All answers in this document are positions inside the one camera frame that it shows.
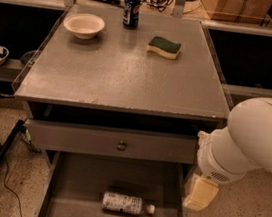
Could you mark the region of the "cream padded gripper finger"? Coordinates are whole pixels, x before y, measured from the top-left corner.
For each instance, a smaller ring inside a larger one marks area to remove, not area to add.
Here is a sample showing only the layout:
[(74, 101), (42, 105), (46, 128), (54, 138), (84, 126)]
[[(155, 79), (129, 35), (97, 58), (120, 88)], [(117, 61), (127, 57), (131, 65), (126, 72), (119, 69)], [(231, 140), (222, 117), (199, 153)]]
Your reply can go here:
[(199, 148), (203, 148), (209, 144), (210, 135), (207, 134), (205, 131), (198, 132), (198, 146)]
[(202, 211), (218, 194), (219, 186), (210, 179), (192, 174), (185, 184), (185, 199), (182, 204), (193, 211)]

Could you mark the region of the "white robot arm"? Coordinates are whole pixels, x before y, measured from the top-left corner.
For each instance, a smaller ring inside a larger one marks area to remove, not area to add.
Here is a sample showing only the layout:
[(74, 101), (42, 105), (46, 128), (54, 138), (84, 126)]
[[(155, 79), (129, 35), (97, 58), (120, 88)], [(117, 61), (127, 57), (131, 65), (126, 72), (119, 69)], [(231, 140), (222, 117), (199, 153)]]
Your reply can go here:
[(185, 187), (182, 205), (204, 210), (221, 184), (241, 180), (251, 170), (272, 174), (272, 98), (251, 98), (238, 103), (224, 128), (198, 133), (197, 164)]

